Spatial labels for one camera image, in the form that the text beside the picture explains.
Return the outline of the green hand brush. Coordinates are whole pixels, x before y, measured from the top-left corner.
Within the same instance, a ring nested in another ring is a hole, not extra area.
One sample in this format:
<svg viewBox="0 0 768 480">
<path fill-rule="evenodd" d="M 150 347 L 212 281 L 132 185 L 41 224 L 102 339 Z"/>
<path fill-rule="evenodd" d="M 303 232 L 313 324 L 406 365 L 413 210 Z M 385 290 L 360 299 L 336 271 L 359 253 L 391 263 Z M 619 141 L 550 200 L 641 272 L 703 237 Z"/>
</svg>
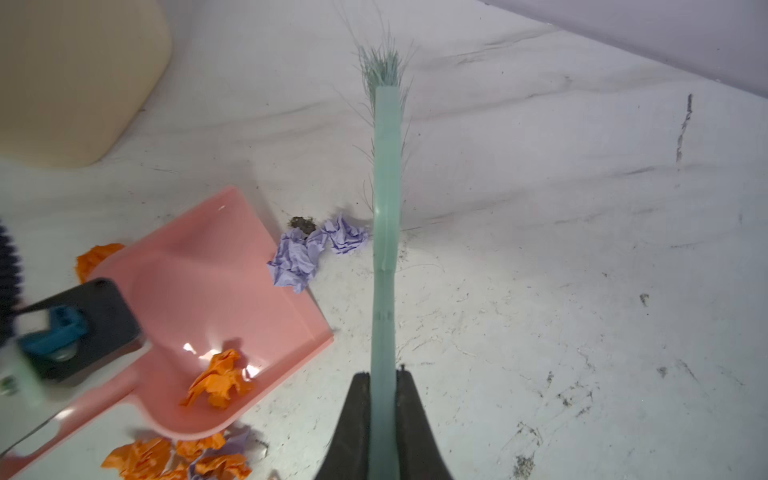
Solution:
<svg viewBox="0 0 768 480">
<path fill-rule="evenodd" d="M 369 102 L 372 140 L 373 308 L 370 362 L 371 417 L 368 479 L 398 479 L 396 440 L 395 274 L 402 208 L 403 116 L 408 89 L 402 85 L 407 60 L 390 30 L 377 46 L 353 39 Z"/>
</svg>

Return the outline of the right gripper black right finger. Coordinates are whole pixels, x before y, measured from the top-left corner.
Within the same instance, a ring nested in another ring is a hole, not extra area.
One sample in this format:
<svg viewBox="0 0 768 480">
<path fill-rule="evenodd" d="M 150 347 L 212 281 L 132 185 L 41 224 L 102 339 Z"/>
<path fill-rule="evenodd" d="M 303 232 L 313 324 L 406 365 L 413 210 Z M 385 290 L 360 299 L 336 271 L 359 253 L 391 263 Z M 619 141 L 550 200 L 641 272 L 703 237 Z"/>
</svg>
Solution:
<svg viewBox="0 0 768 480">
<path fill-rule="evenodd" d="M 400 478 L 452 480 L 437 447 L 413 375 L 401 367 L 396 377 L 396 440 Z"/>
</svg>

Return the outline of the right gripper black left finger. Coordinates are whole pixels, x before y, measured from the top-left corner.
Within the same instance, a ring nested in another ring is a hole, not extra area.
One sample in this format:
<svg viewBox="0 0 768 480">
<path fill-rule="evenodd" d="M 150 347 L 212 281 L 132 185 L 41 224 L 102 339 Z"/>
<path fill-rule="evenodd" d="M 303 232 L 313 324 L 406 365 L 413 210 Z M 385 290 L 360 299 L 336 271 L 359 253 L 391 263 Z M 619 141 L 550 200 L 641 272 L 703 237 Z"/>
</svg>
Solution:
<svg viewBox="0 0 768 480">
<path fill-rule="evenodd" d="M 352 377 L 316 480 L 366 480 L 371 426 L 370 374 Z"/>
</svg>

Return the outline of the pink dustpan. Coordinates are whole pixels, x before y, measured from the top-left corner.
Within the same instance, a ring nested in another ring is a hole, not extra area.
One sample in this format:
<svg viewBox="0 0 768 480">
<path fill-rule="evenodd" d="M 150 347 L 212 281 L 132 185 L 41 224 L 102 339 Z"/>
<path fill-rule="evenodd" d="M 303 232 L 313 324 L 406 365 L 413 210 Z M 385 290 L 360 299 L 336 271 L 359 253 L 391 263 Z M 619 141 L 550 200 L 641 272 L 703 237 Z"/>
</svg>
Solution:
<svg viewBox="0 0 768 480">
<path fill-rule="evenodd" d="M 332 331 L 308 293 L 272 283 L 277 245 L 243 194 L 228 188 L 101 263 L 91 282 L 33 303 L 85 310 L 100 287 L 120 293 L 137 321 L 136 342 L 111 354 L 93 380 L 44 407 L 1 460 L 10 479 L 102 414 L 128 404 L 148 428 L 190 440 L 237 420 L 329 346 Z M 224 350 L 239 353 L 247 391 L 224 409 L 189 386 Z"/>
</svg>

